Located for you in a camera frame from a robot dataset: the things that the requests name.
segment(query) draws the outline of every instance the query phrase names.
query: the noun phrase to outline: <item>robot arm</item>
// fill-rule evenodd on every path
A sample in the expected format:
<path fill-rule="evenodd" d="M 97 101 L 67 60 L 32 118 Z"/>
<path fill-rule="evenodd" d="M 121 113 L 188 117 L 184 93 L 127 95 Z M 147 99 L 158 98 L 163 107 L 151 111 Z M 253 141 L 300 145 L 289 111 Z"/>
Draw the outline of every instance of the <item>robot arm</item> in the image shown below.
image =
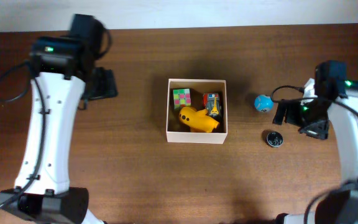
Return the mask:
<path fill-rule="evenodd" d="M 346 80 L 346 67 L 341 62 L 328 61 L 319 65 L 316 79 L 310 79 L 305 85 L 303 97 L 323 97 L 358 113 L 358 82 Z M 330 120 L 337 139 L 342 183 L 358 181 L 358 117 L 353 112 L 327 101 L 301 100 L 291 105 L 280 105 L 273 122 L 280 124 L 284 115 L 286 122 L 300 127 L 300 133 L 318 139 L 327 138 Z M 282 223 L 298 224 L 303 221 L 304 215 L 287 215 Z M 316 213 L 308 215 L 308 223 L 356 222 L 358 189 L 329 194 L 319 203 Z"/>
<path fill-rule="evenodd" d="M 92 16 L 76 14 L 68 36 L 41 37 L 33 45 L 29 62 L 33 96 L 27 146 L 15 188 L 1 191 L 0 205 L 17 197 L 19 192 L 22 194 L 17 201 L 1 207 L 3 210 L 36 223 L 106 223 L 88 210 L 88 191 L 70 187 L 68 177 L 78 103 L 81 99 L 87 102 L 117 95 L 112 71 L 94 66 L 95 60 L 104 54 L 100 48 L 105 31 Z M 39 157 L 40 167 L 34 173 Z M 34 181 L 25 188 L 29 179 Z"/>

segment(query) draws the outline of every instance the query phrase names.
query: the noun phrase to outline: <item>blue ball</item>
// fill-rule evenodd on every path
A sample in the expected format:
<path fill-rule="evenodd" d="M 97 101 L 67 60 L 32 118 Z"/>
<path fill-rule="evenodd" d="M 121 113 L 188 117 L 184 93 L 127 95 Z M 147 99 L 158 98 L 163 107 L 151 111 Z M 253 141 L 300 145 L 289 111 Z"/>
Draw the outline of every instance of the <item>blue ball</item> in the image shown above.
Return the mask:
<path fill-rule="evenodd" d="M 254 106 L 257 111 L 266 113 L 273 109 L 273 101 L 270 99 L 270 96 L 259 95 L 255 99 Z"/>

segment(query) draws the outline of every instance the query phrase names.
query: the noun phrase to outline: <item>pink and green cube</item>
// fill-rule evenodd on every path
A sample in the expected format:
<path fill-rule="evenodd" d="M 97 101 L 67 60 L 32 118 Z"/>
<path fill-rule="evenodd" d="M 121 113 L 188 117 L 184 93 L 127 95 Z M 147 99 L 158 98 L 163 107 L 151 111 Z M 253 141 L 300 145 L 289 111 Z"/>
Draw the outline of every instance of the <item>pink and green cube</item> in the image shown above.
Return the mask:
<path fill-rule="evenodd" d="M 173 106 L 175 109 L 191 106 L 190 89 L 173 90 Z"/>

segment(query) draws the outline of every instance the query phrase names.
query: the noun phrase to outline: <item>black mount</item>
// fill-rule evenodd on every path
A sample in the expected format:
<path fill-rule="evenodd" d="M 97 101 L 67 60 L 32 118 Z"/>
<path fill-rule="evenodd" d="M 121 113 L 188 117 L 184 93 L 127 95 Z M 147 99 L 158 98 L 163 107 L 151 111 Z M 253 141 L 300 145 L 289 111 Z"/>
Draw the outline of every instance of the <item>black mount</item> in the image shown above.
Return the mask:
<path fill-rule="evenodd" d="M 279 103 L 273 124 L 281 125 L 285 117 L 285 122 L 300 127 L 299 133 L 307 136 L 325 140 L 328 138 L 329 121 L 326 110 L 317 109 L 318 105 L 308 105 L 307 108 L 314 110 L 304 110 L 299 102 Z"/>
<path fill-rule="evenodd" d="M 356 223 L 358 221 L 358 189 L 328 195 L 316 208 L 316 224 Z"/>
<path fill-rule="evenodd" d="M 75 14 L 68 35 L 37 39 L 30 53 L 35 73 L 61 73 L 66 80 L 80 78 L 85 82 L 82 100 L 117 96 L 112 70 L 95 67 L 95 61 L 104 55 L 100 53 L 104 33 L 110 44 L 111 38 L 102 23 L 93 16 Z"/>
<path fill-rule="evenodd" d="M 14 189 L 0 193 L 0 203 L 15 195 Z M 5 211 L 36 223 L 81 224 L 88 209 L 89 193 L 85 188 L 70 187 L 62 194 L 24 194 Z"/>

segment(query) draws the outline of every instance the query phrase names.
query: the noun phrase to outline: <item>yellow rubber duck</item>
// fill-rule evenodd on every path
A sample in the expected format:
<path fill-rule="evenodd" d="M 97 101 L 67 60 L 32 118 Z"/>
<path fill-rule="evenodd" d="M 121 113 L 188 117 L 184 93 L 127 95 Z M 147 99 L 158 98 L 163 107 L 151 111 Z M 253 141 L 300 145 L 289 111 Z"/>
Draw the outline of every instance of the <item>yellow rubber duck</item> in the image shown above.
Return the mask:
<path fill-rule="evenodd" d="M 219 122 L 207 116 L 207 109 L 197 111 L 191 106 L 185 106 L 179 112 L 179 120 L 190 127 L 191 132 L 211 133 L 219 126 Z"/>

